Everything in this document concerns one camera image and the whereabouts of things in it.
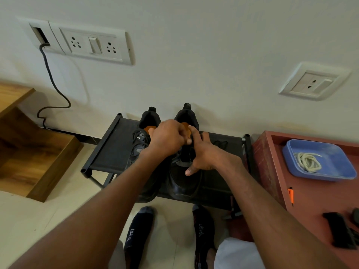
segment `black sock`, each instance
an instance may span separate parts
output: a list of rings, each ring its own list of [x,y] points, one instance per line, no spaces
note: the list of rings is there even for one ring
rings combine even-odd
[[[207,269],[208,250],[214,248],[214,222],[209,212],[202,206],[194,205],[193,220],[196,232],[195,269]]]
[[[140,265],[143,248],[150,234],[152,223],[153,209],[151,207],[141,208],[132,220],[123,248],[125,255],[131,259],[131,269],[138,269]]]

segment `orange object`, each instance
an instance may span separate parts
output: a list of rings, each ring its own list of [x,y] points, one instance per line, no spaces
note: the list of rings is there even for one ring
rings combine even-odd
[[[145,127],[145,131],[147,132],[147,134],[149,134],[149,133],[148,133],[148,130],[149,130],[150,128],[156,128],[156,126],[146,126],[146,127]]]
[[[294,206],[294,190],[292,187],[288,189],[288,193],[290,197],[290,202],[292,203],[292,206]]]
[[[187,138],[190,138],[192,132],[191,132],[190,129],[188,128],[189,124],[186,123],[186,122],[183,122],[183,123],[181,123],[181,124],[184,125],[184,127],[185,127],[185,130],[186,130],[186,132],[187,132]]]

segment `hand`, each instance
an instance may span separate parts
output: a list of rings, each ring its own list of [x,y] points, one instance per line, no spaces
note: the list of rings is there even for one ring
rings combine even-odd
[[[203,132],[201,135],[194,126],[188,127],[193,135],[194,148],[196,157],[192,165],[186,170],[186,176],[193,175],[198,170],[211,170],[214,169],[213,161],[221,149],[213,145],[209,139],[209,133]]]
[[[163,158],[175,154],[182,145],[192,143],[187,137],[185,127],[173,119],[161,122],[156,129],[150,128],[148,133],[151,142],[143,151],[151,151]]]

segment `tile floor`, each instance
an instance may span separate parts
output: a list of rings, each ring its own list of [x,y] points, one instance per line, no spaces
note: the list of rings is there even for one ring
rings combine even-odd
[[[85,144],[45,203],[0,191],[0,269],[10,266],[31,245],[100,190],[80,173],[94,148],[94,145]],[[100,182],[106,178],[103,172],[95,172],[94,176]],[[146,205],[154,207],[157,213],[140,268],[193,268],[196,240],[192,204],[156,197]],[[120,236],[122,241],[142,206],[144,204],[134,205]],[[228,237],[225,223],[221,220],[226,211],[209,210],[215,220],[215,245],[218,247]]]

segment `wall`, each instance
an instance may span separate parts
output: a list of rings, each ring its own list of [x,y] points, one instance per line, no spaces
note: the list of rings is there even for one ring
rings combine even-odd
[[[124,28],[133,67],[48,54],[73,102],[49,110],[49,126],[101,137],[118,112],[139,119],[154,106],[165,120],[188,102],[202,130],[359,141],[358,11],[359,0],[0,0],[0,78],[38,90],[21,105],[37,120],[65,101],[15,16]],[[301,61],[353,73],[324,101],[278,95]]]

